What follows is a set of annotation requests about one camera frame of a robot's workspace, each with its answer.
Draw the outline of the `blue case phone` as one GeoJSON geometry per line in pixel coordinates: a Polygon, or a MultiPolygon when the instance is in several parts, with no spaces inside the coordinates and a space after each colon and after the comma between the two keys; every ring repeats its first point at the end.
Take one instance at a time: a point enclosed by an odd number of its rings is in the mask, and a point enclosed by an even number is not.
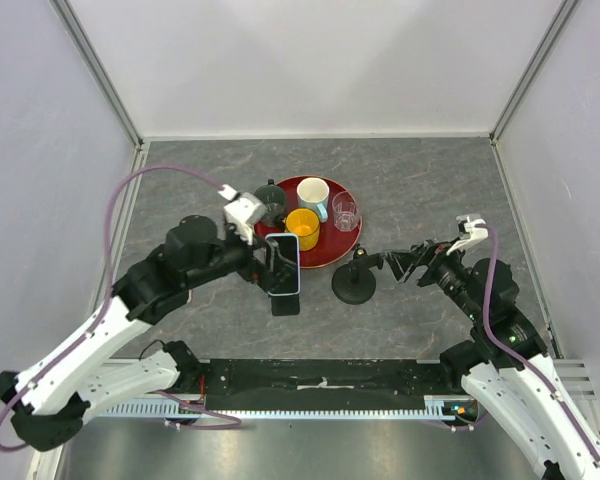
{"type": "Polygon", "coordinates": [[[300,292],[299,238],[293,233],[271,233],[265,237],[269,247],[266,265],[270,274],[268,294],[273,297],[300,292]]]}

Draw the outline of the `black round-base phone stand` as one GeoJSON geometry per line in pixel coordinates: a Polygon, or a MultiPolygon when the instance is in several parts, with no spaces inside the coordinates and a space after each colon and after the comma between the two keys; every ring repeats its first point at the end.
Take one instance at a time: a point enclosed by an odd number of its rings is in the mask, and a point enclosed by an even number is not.
{"type": "Polygon", "coordinates": [[[336,297],[349,305],[361,305],[369,301],[376,291],[376,278],[373,268],[381,270],[384,258],[381,253],[369,254],[356,244],[353,257],[338,267],[331,279],[331,288],[336,297]]]}

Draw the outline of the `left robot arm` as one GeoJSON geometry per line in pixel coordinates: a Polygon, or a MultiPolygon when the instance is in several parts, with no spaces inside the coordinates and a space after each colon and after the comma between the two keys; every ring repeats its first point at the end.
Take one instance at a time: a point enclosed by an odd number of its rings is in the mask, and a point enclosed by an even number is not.
{"type": "Polygon", "coordinates": [[[220,238],[208,217],[184,218],[51,354],[24,371],[0,373],[0,400],[6,405],[0,419],[10,420],[24,446],[52,450],[119,402],[197,388],[204,368],[182,341],[115,371],[97,372],[113,353],[185,306],[196,287],[236,273],[268,294],[273,313],[298,314],[298,237],[282,233],[245,241],[231,223],[224,231],[220,238]]]}

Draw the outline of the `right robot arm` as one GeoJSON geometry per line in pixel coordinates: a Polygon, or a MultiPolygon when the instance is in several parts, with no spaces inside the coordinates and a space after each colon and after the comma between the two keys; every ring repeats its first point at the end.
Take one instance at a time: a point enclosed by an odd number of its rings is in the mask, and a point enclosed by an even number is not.
{"type": "Polygon", "coordinates": [[[600,437],[580,412],[531,321],[516,305],[510,268],[495,254],[468,268],[469,238],[385,251],[396,280],[417,270],[472,322],[471,338],[440,356],[438,381],[485,408],[541,479],[600,479],[600,437]]]}

